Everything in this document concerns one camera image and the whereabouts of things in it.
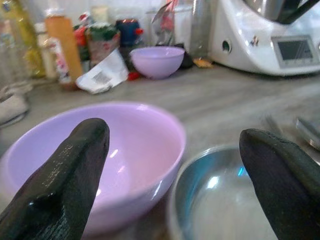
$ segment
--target red cap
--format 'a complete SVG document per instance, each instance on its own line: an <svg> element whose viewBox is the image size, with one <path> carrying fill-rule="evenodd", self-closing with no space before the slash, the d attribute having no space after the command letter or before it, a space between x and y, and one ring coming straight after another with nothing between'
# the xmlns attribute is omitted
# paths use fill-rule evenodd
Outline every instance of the red cap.
<svg viewBox="0 0 320 240"><path fill-rule="evenodd" d="M144 33L144 29L143 28L136 28L134 32L136 35L141 35Z"/></svg>

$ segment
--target plastic bowl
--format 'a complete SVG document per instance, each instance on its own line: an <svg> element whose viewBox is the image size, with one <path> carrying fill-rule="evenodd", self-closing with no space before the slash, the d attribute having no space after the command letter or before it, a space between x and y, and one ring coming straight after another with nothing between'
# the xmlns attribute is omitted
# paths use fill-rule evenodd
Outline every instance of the plastic bowl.
<svg viewBox="0 0 320 240"><path fill-rule="evenodd" d="M85 235L118 229L149 211L176 177L186 144L180 122L154 106L115 102L76 108L37 125L9 148L0 162L1 194L11 199L88 118L107 122L110 147Z"/></svg>
<svg viewBox="0 0 320 240"><path fill-rule="evenodd" d="M175 73L184 54L184 49L173 46L143 47L130 53L135 69L151 79L164 79Z"/></svg>

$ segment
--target metal bowl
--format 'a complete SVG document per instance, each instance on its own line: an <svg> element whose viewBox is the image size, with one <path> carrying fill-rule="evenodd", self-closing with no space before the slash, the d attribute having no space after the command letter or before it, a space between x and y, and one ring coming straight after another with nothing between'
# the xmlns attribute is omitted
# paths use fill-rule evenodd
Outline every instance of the metal bowl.
<svg viewBox="0 0 320 240"><path fill-rule="evenodd" d="M208 149L186 162L167 206L173 240L276 240L237 146Z"/></svg>

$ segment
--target small purple bowl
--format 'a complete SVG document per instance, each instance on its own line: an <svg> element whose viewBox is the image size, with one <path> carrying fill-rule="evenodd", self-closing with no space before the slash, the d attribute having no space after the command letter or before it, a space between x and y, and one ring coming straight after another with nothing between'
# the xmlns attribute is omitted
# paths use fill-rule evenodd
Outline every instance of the small purple bowl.
<svg viewBox="0 0 320 240"><path fill-rule="evenodd" d="M133 65L150 79L164 79L181 66L185 50L174 46L152 46L131 51Z"/></svg>
<svg viewBox="0 0 320 240"><path fill-rule="evenodd" d="M118 229L149 211L177 175L186 145L181 123L146 104L111 102L54 116L25 133L0 161L0 193L15 195L80 122L104 119L110 147L85 235Z"/></svg>

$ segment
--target gray countertop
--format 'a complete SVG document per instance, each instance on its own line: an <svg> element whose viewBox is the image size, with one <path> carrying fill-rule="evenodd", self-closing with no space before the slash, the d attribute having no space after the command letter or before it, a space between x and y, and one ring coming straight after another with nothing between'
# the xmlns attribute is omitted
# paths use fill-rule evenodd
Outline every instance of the gray countertop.
<svg viewBox="0 0 320 240"><path fill-rule="evenodd" d="M67 92L57 84L37 86L29 93L31 110L15 125L0 130L0 156L26 131L69 109L109 101L136 101L159 106L176 115L185 126L186 161L215 145L238 144L240 132L261 128L272 114L286 136L314 159L320 154L297 137L293 120L304 116L320 121L320 76L267 77L215 66L180 71L165 80L125 82L109 92L90 95ZM0 211L7 202L0 198ZM94 240L163 240L167 238L164 198L150 213L118 232Z"/></svg>

